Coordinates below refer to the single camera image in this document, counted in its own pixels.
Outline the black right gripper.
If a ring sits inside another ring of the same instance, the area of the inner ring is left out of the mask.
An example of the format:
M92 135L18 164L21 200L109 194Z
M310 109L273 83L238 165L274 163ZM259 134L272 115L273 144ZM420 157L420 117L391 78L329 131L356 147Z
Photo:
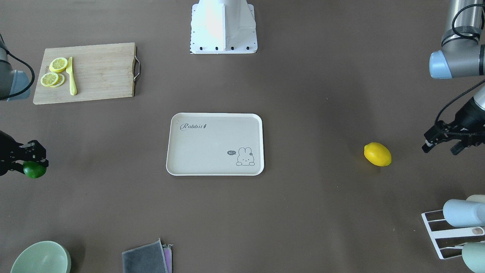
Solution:
M46 169L49 160L46 159L46 150L37 140L29 141L27 144L16 142L7 133L0 132L0 175L8 171L17 171L25 174L24 168Z

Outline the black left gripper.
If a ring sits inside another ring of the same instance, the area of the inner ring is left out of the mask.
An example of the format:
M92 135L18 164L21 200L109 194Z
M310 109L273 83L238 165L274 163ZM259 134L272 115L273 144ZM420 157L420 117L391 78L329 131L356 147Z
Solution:
M478 146L484 143L484 110L477 104L474 98L470 98L455 114L451 123L438 122L438 129L429 129L424 133L425 143L422 146L424 153L428 153L436 145L450 140L457 142L450 151L458 155L467 147Z

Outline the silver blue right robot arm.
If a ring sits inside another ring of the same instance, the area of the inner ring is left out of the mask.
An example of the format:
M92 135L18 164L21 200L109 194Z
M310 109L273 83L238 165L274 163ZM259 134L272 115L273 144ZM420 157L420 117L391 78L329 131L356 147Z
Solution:
M28 98L35 75L28 78L25 72L14 70L8 57L24 64L31 73L32 67L26 62L14 56L8 50L4 39L0 40L0 95L2 101L22 100ZM36 179L43 176L49 161L46 159L45 148L37 141L32 140L27 144L17 142L7 133L0 132L0 174L5 175L9 171L17 171L27 177Z

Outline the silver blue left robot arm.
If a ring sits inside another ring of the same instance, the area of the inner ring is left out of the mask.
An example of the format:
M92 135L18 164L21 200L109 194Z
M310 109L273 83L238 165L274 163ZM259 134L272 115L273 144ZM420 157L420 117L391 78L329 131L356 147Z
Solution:
M484 1L452 0L441 50L430 55L429 71L433 79L454 79L484 75ZM455 114L454 121L446 123L437 116L434 125L424 134L422 150L430 152L436 145L457 140L451 148L459 154L471 146L485 142L484 81L475 85L479 90Z

